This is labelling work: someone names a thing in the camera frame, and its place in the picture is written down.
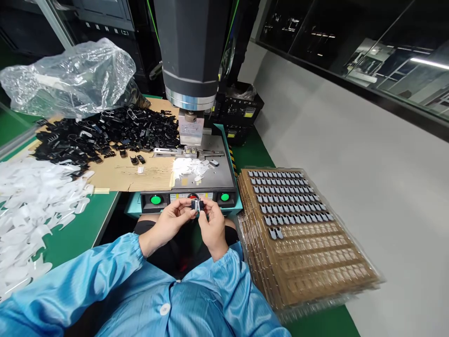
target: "clear plastic bag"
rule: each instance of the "clear plastic bag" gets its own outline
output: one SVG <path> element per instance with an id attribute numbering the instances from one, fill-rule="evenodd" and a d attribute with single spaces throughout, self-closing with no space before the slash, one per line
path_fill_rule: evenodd
<path id="1" fill-rule="evenodd" d="M 29 66 L 7 67 L 0 72 L 0 82 L 15 111 L 82 119 L 147 102 L 132 79 L 135 72 L 131 56 L 102 38 Z"/>
<path id="2" fill-rule="evenodd" d="M 244 99 L 247 101 L 254 101 L 254 98 L 257 95 L 257 90 L 253 85 L 249 85 L 248 89 L 241 93 L 241 91 L 238 91 L 234 86 L 231 88 L 228 88 L 228 91 L 226 93 L 228 97 L 238 98 L 238 99 Z"/>

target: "cardboard sheet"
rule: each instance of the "cardboard sheet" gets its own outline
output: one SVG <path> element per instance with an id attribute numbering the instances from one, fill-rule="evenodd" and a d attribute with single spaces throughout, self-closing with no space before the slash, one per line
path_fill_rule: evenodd
<path id="1" fill-rule="evenodd" d="M 176 119 L 179 115 L 179 108 L 175 108 L 167 100 L 158 98 L 147 98 L 151 102 L 150 109 L 156 112 L 161 110 L 171 111 Z M 28 150 L 34 150 L 40 141 L 35 141 L 28 147 Z M 115 157 L 103 159 L 103 163 L 96 164 L 91 162 L 89 167 L 95 172 L 89 183 L 95 186 L 96 193 L 105 193 L 106 191 L 122 191 L 122 192 L 140 192 L 145 190 L 171 190 L 172 166 L 174 158 L 153 158 L 153 153 L 145 152 L 135 153 L 127 150 L 127 157 L 121 158 L 118 151 Z M 134 157 L 140 154 L 145 159 L 144 171 L 138 174 L 138 165 L 131 163 L 130 156 Z"/>

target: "black box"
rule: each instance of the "black box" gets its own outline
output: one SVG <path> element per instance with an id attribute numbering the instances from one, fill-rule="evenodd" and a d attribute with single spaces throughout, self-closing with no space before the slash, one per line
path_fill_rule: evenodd
<path id="1" fill-rule="evenodd" d="M 243 82 L 237 82 L 235 86 L 242 93 L 249 87 L 250 84 Z M 217 97 L 215 110 L 217 111 L 219 108 L 218 122 L 223 125 L 252 126 L 264 105 L 259 94 L 253 101 L 227 96 L 220 99 L 219 94 L 217 94 Z"/>
<path id="2" fill-rule="evenodd" d="M 246 139 L 250 131 L 254 128 L 254 125 L 223 125 L 223 127 L 228 144 L 241 146 L 246 142 Z"/>

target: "white label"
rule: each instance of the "white label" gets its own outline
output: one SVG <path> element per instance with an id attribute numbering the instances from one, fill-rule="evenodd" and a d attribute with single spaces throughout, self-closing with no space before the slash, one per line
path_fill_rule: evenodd
<path id="1" fill-rule="evenodd" d="M 170 194 L 170 202 L 175 201 L 178 198 L 187 198 L 191 193 L 172 193 Z M 213 200 L 214 193 L 195 193 L 198 197 Z"/>

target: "black plastic part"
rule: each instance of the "black plastic part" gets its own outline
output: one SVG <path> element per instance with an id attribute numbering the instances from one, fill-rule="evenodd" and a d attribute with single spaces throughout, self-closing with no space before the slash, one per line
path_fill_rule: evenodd
<path id="1" fill-rule="evenodd" d="M 139 162 L 141 162 L 142 164 L 145 164 L 145 159 L 141 155 L 138 155 L 137 159 L 139 159 Z"/>
<path id="2" fill-rule="evenodd" d="M 190 208 L 195 210 L 197 208 L 196 203 L 197 203 L 197 199 L 192 199 L 192 203 L 190 204 Z"/>
<path id="3" fill-rule="evenodd" d="M 137 157 L 130 157 L 130 159 L 131 159 L 131 163 L 133 164 L 133 165 L 137 165 L 137 164 L 139 164 L 139 160 L 137 159 Z"/>
<path id="4" fill-rule="evenodd" d="M 129 116 L 129 110 L 137 119 L 133 120 Z M 105 158 L 116 155 L 111 148 L 125 150 L 126 153 L 126 149 L 151 152 L 159 145 L 169 148 L 180 146 L 178 122 L 174 120 L 174 116 L 142 110 L 134 105 L 104 111 L 80 122 L 63 118 L 53 124 L 45 122 L 44 125 L 47 131 L 36 134 L 41 144 L 33 156 L 55 164 L 69 159 L 74 165 L 80 165 L 82 172 L 88 170 L 88 163 L 91 161 L 103 162 L 99 154 Z"/>

